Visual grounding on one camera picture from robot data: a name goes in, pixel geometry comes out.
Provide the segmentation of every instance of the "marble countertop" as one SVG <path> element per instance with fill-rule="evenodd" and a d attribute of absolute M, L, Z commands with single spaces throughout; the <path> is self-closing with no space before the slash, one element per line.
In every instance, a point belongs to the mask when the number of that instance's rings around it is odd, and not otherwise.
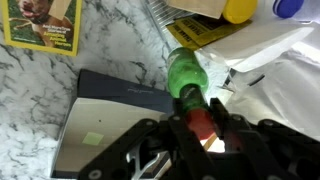
<path fill-rule="evenodd" d="M 2 23 L 0 36 L 1 180 L 50 179 L 81 68 L 166 89 L 169 52 L 140 0 L 84 0 L 75 58 L 6 46 Z"/>

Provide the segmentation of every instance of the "blue bottle cap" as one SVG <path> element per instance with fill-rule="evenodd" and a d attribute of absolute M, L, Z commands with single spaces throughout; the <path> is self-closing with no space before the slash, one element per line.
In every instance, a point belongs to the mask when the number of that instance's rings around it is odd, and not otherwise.
<path fill-rule="evenodd" d="M 281 18 L 291 18 L 298 12 L 304 0 L 276 0 L 273 4 L 273 12 Z"/>

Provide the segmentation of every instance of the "book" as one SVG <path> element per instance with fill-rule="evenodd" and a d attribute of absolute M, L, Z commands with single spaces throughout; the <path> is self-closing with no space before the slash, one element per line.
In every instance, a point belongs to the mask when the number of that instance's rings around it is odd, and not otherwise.
<path fill-rule="evenodd" d="M 5 43 L 76 56 L 81 0 L 3 0 Z"/>

